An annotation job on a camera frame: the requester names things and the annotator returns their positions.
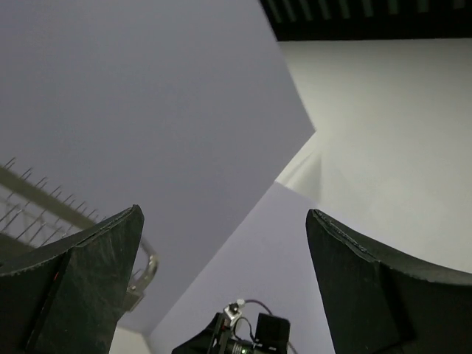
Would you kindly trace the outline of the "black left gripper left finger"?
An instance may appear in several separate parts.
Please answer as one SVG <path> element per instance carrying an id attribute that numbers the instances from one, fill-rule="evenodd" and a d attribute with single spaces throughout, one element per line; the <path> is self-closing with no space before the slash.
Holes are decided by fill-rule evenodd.
<path id="1" fill-rule="evenodd" d="M 2 353 L 108 353 L 142 236 L 139 206 L 1 261 Z"/>

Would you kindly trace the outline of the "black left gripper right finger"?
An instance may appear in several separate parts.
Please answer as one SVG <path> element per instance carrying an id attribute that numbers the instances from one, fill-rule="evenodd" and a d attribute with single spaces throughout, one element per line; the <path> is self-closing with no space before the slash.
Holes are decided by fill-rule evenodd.
<path id="1" fill-rule="evenodd" d="M 470 353 L 471 274 L 306 217 L 310 256 L 336 353 Z"/>

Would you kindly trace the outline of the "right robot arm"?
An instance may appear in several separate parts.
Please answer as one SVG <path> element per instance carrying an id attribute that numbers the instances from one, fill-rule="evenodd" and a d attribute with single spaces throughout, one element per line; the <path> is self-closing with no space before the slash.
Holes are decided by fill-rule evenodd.
<path id="1" fill-rule="evenodd" d="M 259 313 L 254 338 L 244 340 L 224 324 L 222 313 L 216 313 L 204 330 L 171 353 L 287 353 L 290 329 L 287 319 Z"/>

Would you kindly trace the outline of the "stainless steel dish rack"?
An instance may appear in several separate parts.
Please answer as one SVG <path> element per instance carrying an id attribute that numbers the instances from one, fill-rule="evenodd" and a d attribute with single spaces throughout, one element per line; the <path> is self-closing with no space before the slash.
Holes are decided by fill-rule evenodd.
<path id="1" fill-rule="evenodd" d="M 86 215 L 83 205 L 74 206 L 72 198 L 60 201 L 59 191 L 46 191 L 45 186 L 45 180 L 32 184 L 27 175 L 14 173 L 11 163 L 1 166 L 1 261 L 62 240 L 107 219 Z M 149 248 L 141 236 L 137 254 Z M 123 315 L 134 311 L 142 301 L 157 268 L 156 255 L 149 253 L 140 278 L 134 277 L 132 269 Z"/>

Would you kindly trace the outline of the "black ceiling vent grille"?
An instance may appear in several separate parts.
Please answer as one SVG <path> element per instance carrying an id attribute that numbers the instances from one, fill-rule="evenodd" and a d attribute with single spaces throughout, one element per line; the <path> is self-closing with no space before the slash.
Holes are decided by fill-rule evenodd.
<path id="1" fill-rule="evenodd" d="M 471 2 L 261 0 L 278 41 L 470 38 Z"/>

